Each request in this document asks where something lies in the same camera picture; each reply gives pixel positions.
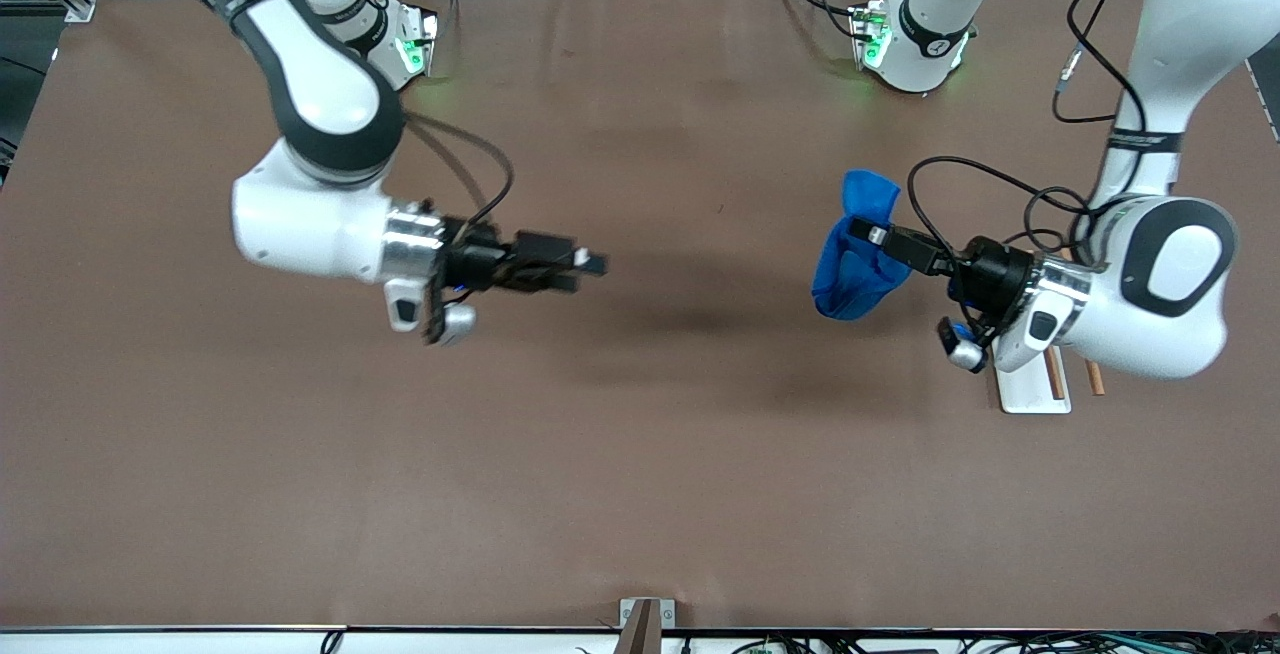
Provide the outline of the metal table edge bracket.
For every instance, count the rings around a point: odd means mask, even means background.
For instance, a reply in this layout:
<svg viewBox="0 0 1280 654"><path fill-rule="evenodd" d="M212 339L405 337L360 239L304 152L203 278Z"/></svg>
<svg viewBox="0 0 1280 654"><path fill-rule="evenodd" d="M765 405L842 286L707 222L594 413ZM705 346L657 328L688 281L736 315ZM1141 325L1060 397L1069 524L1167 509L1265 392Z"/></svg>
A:
<svg viewBox="0 0 1280 654"><path fill-rule="evenodd" d="M673 598L623 598L613 654L662 654L664 634L676 626L677 602Z"/></svg>

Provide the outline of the white rack base tray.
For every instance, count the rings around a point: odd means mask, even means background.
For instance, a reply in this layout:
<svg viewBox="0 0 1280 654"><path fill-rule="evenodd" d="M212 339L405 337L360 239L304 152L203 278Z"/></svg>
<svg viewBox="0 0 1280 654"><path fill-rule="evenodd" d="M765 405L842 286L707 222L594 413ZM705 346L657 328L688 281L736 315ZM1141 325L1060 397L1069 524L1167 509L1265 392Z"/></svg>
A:
<svg viewBox="0 0 1280 654"><path fill-rule="evenodd" d="M1044 357L1014 372L995 371L998 403L1005 413L1071 413L1073 399L1056 402L1050 392Z"/></svg>

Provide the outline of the base connector box green light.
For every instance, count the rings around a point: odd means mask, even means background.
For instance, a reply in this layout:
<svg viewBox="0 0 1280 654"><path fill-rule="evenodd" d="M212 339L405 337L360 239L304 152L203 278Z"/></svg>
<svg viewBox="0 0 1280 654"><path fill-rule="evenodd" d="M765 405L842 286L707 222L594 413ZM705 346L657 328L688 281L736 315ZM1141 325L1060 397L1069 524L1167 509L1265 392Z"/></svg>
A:
<svg viewBox="0 0 1280 654"><path fill-rule="evenodd" d="M859 70L877 70L892 40L888 0L876 0L847 8L852 52Z"/></svg>
<svg viewBox="0 0 1280 654"><path fill-rule="evenodd" d="M429 76L440 28L440 15L434 10L401 3L397 10L396 49L411 76Z"/></svg>

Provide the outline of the blue towel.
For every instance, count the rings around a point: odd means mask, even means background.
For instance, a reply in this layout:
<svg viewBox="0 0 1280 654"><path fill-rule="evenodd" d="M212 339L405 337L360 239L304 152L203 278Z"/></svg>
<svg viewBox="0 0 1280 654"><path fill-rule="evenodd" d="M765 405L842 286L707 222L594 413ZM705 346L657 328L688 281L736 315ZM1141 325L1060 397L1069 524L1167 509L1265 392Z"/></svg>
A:
<svg viewBox="0 0 1280 654"><path fill-rule="evenodd" d="M910 276L910 267L854 233L860 221L887 229L900 188L865 168L846 171L844 218L827 235L812 280L812 299L824 317L854 321L868 315Z"/></svg>

